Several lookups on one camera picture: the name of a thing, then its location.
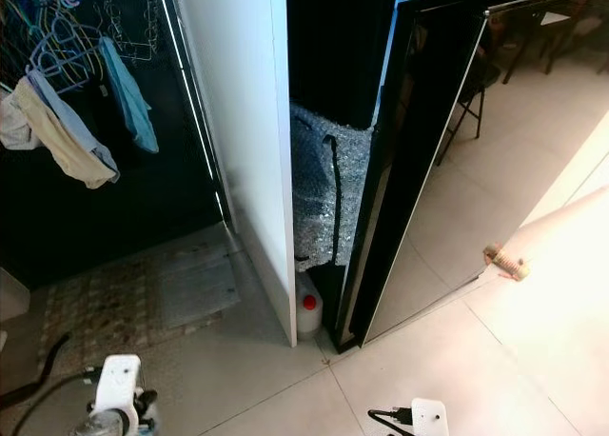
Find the white bottle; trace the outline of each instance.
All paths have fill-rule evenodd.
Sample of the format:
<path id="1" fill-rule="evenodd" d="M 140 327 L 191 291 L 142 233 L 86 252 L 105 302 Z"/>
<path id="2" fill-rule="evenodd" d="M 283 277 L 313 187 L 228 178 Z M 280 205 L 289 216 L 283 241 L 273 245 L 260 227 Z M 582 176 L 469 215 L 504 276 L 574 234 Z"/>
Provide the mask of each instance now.
<path id="1" fill-rule="evenodd" d="M 304 341 L 322 327 L 324 302 L 306 272 L 296 273 L 296 333 Z"/>

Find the blue hanger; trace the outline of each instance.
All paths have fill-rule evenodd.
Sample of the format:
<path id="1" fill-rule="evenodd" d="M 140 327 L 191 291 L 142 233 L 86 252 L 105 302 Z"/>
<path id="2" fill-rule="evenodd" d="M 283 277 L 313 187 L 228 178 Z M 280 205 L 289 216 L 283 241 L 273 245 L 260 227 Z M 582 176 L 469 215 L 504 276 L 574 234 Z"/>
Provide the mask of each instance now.
<path id="1" fill-rule="evenodd" d="M 68 19 L 58 13 L 50 28 L 50 32 L 32 51 L 26 72 L 38 69 L 45 77 L 53 77 L 61 75 L 65 67 L 70 66 L 81 75 L 81 80 L 59 89 L 57 93 L 78 89 L 90 79 L 92 67 L 88 63 L 88 55 L 98 50 L 102 33 L 95 27 L 79 25 L 79 30 L 84 31 L 86 38 L 91 42 L 90 48 L 82 50 L 78 45 L 76 28 Z"/>

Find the floor tile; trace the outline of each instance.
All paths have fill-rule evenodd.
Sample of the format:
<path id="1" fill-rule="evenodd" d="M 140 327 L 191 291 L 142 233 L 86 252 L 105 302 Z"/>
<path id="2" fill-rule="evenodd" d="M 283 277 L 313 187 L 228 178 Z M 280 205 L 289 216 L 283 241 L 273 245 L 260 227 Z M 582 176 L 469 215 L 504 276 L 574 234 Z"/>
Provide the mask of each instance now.
<path id="1" fill-rule="evenodd" d="M 322 327 L 322 330 L 319 332 L 319 334 L 315 336 L 315 341 L 317 342 L 318 347 L 324 355 L 324 361 L 328 365 L 332 365 L 336 362 L 339 362 L 342 359 L 345 359 L 360 350 L 358 346 L 355 346 L 343 353 L 338 353 L 336 351 L 336 348 L 334 347 L 334 344 L 332 343 L 332 340 L 330 339 L 330 334 L 324 327 Z"/>
<path id="2" fill-rule="evenodd" d="M 541 110 L 531 116 L 527 126 L 518 130 L 515 139 L 525 137 L 533 142 L 534 146 L 548 150 L 561 161 L 568 162 L 595 130 L 604 117 L 606 108 L 590 112 L 569 101 L 561 103 L 564 105 L 561 120 L 549 117 L 556 113 L 556 105 L 552 103 L 547 110 Z M 548 127 L 552 132 L 551 139 L 548 139 Z"/>
<path id="3" fill-rule="evenodd" d="M 0 393 L 6 393 L 38 378 L 38 348 L 45 320 L 47 290 L 34 291 L 29 311 L 2 323 L 9 337 L 0 354 Z"/>
<path id="4" fill-rule="evenodd" d="M 525 137 L 514 139 L 506 136 L 481 149 L 458 167 L 513 209 L 521 221 L 566 164 L 567 161 Z"/>
<path id="5" fill-rule="evenodd" d="M 577 201 L 584 196 L 594 193 L 596 190 L 603 188 L 609 182 L 609 155 L 602 159 L 594 172 L 581 184 L 578 191 L 571 197 L 570 202 Z"/>
<path id="6" fill-rule="evenodd" d="M 474 314 L 457 301 L 331 367 L 367 435 L 370 408 L 445 403 L 451 436 L 577 436 Z"/>
<path id="7" fill-rule="evenodd" d="M 282 391 L 207 435 L 363 436 L 329 369 Z"/>
<path id="8" fill-rule="evenodd" d="M 168 434 L 200 434 L 326 367 L 315 340 L 289 346 L 245 253 L 231 259 L 242 301 L 214 326 L 142 355 Z"/>
<path id="9" fill-rule="evenodd" d="M 509 238 L 520 221 L 500 197 L 455 168 L 427 184 L 407 234 L 433 273 L 456 288 L 484 269 L 484 246 Z"/>
<path id="10" fill-rule="evenodd" d="M 608 209 L 605 195 L 556 213 L 524 281 L 463 298 L 584 436 L 609 432 Z"/>
<path id="11" fill-rule="evenodd" d="M 61 380 L 53 378 L 50 383 Z M 36 400 L 40 393 L 34 395 Z M 95 386 L 80 381 L 69 383 L 35 409 L 21 430 L 21 435 L 68 435 L 87 418 L 87 403 L 95 398 Z M 0 414 L 0 433 L 9 435 L 16 423 L 29 409 L 31 400 L 11 407 Z"/>
<path id="12" fill-rule="evenodd" d="M 450 290 L 412 247 L 406 235 L 391 269 L 368 337 L 377 337 L 439 300 Z"/>
<path id="13" fill-rule="evenodd" d="M 167 241 L 154 248 L 148 248 L 133 257 L 146 256 L 151 254 L 159 254 L 166 251 L 175 251 L 183 248 L 197 246 L 199 248 L 216 248 L 220 244 L 224 245 L 229 253 L 243 250 L 243 245 L 239 238 L 228 228 L 224 222 L 212 225 L 211 227 L 203 228 L 194 231 L 186 236 Z"/>
<path id="14" fill-rule="evenodd" d="M 490 267 L 485 269 L 484 272 L 477 279 L 474 279 L 471 282 L 468 282 L 467 284 L 465 284 L 464 286 L 461 286 L 461 287 L 457 288 L 456 290 L 452 290 L 450 293 L 445 294 L 442 298 L 436 300 L 431 305 L 420 310 L 419 312 L 417 312 L 413 316 L 409 317 L 408 319 L 404 320 L 403 322 L 395 325 L 388 331 L 380 334 L 378 338 L 368 336 L 367 342 L 373 341 L 373 340 L 376 341 L 377 339 L 382 339 L 383 337 L 388 336 L 391 333 L 398 331 L 403 327 L 414 324 L 416 321 L 418 321 L 422 317 L 425 317 L 426 315 L 429 315 L 432 312 L 435 312 L 436 310 L 440 309 L 441 307 L 447 306 L 447 305 L 453 303 L 454 301 L 461 299 L 464 295 L 471 293 L 472 291 L 476 290 L 477 288 L 485 286 L 489 282 L 492 282 L 495 280 L 500 280 L 500 279 L 503 279 L 503 278 L 500 277 L 499 270 L 491 265 Z"/>

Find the black glass door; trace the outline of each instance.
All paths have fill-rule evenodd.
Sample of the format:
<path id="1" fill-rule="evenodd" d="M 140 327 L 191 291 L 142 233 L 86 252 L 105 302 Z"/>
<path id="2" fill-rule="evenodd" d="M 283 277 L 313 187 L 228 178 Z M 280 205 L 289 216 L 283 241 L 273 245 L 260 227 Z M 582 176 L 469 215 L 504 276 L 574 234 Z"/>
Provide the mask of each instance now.
<path id="1" fill-rule="evenodd" d="M 438 111 L 431 92 L 442 98 L 448 73 L 422 77 L 430 93 L 427 102 L 417 103 L 417 82 L 406 73 L 403 81 L 415 87 L 406 106 L 397 106 L 405 113 L 400 157 L 389 176 L 351 324 L 355 333 L 365 332 L 360 339 L 387 332 L 470 282 L 483 285 L 486 277 L 477 278 L 486 269 L 487 250 L 486 258 L 503 248 L 509 259 L 502 277 L 490 268 L 488 279 L 526 275 L 527 257 L 509 238 L 583 196 L 580 187 L 609 153 L 608 34 L 609 0 L 490 6 L 457 104 L 436 141 L 425 138 Z M 409 128 L 410 110 L 423 118 L 417 129 Z M 394 174 L 400 177 L 392 187 Z M 424 185 L 413 186 L 411 180 L 422 179 Z M 378 304 L 373 309 L 370 302 Z"/>
<path id="2" fill-rule="evenodd" d="M 339 344 L 365 339 L 486 19 L 463 3 L 416 8 L 398 8 Z"/>

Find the black wire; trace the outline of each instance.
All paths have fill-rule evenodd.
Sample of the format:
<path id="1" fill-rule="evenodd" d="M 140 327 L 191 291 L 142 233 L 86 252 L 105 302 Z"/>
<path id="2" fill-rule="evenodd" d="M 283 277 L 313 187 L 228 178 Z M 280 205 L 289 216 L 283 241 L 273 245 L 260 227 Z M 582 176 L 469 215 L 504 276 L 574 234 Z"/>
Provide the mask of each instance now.
<path id="1" fill-rule="evenodd" d="M 394 431 L 397 431 L 398 434 L 401 434 L 402 436 L 413 436 L 412 433 L 409 433 L 408 431 L 404 431 L 403 429 L 398 428 L 397 426 L 393 425 L 391 422 L 387 422 L 385 419 L 382 419 L 381 417 L 379 417 L 379 415 L 392 416 L 393 412 L 387 412 L 384 410 L 376 410 L 376 409 L 368 410 L 368 416 L 372 420 L 376 420 L 380 424 L 383 424 L 383 425 L 393 429 Z"/>
<path id="2" fill-rule="evenodd" d="M 17 422 L 17 425 L 15 425 L 15 428 L 12 430 L 12 433 L 10 434 L 10 436 L 18 436 L 19 431 L 21 431 L 21 428 L 26 423 L 28 418 L 31 416 L 33 411 L 36 410 L 40 405 L 42 405 L 49 398 L 50 395 L 52 395 L 55 391 L 60 389 L 62 386 L 65 386 L 65 385 L 69 384 L 70 382 L 82 380 L 83 377 L 84 377 L 84 374 L 82 372 L 79 372 L 78 374 L 74 374 L 69 377 L 65 377 L 64 379 L 59 381 L 57 384 L 55 384 L 54 386 L 49 388 L 47 391 L 45 391 L 40 396 L 40 398 L 38 398 L 38 400 L 29 407 L 29 409 L 26 411 L 26 413 L 23 414 L 23 417 L 21 417 L 19 422 Z"/>
<path id="3" fill-rule="evenodd" d="M 36 382 L 20 386 L 15 390 L 5 393 L 4 395 L 0 395 L 0 410 L 27 400 L 30 396 L 33 396 L 34 393 L 38 392 L 38 390 L 42 388 L 50 376 L 50 372 L 52 371 L 55 358 L 57 357 L 57 353 L 59 353 L 59 349 L 69 340 L 69 336 L 69 333 L 64 334 L 59 341 L 57 341 L 50 348 L 49 354 L 47 355 L 47 360 L 45 361 L 45 366 L 43 367 L 42 373 Z"/>
<path id="4" fill-rule="evenodd" d="M 341 185 L 341 172 L 339 170 L 339 157 L 336 138 L 329 134 L 325 137 L 332 148 L 332 166 L 334 167 L 334 182 L 336 185 L 336 205 L 334 208 L 334 236 L 332 238 L 332 265 L 336 265 L 336 256 L 339 252 L 339 239 L 341 235 L 341 204 L 343 202 L 343 188 Z"/>

